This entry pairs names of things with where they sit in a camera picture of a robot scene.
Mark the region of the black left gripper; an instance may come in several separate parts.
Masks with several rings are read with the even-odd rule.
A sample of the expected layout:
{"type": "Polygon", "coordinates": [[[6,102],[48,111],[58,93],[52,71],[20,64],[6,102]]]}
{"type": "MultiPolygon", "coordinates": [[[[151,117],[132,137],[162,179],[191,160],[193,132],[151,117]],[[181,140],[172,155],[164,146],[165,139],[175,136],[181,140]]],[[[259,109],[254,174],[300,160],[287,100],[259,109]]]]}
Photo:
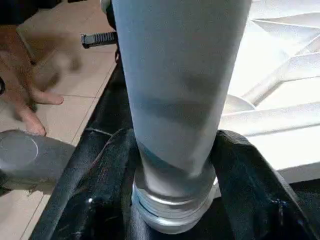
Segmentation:
{"type": "MultiPolygon", "coordinates": [[[[111,0],[101,0],[101,10],[105,13],[109,25],[115,31],[117,31],[112,1],[111,0]]],[[[116,35],[115,62],[118,63],[119,61],[121,61],[121,53],[120,53],[120,48],[119,48],[118,35],[117,35],[117,33],[115,33],[115,35],[116,35]]]]}

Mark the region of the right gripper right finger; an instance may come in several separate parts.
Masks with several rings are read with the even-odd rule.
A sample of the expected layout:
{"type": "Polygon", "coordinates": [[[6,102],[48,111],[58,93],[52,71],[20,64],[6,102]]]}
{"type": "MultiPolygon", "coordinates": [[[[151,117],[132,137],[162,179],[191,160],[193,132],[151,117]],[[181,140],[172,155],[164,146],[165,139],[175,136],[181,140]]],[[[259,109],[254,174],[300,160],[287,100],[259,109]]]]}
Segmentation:
{"type": "Polygon", "coordinates": [[[218,130],[210,161],[235,239],[320,238],[314,213],[244,136],[218,130]]]}

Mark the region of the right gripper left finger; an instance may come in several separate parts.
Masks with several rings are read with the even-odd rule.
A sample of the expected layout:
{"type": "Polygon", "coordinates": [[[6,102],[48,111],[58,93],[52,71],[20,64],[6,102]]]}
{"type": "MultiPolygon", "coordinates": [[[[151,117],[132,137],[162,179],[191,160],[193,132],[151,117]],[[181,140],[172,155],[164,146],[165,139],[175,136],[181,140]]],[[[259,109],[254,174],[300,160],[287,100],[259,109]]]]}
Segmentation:
{"type": "Polygon", "coordinates": [[[41,217],[29,238],[124,240],[139,163],[134,131],[117,131],[69,194],[62,211],[41,217]]]}

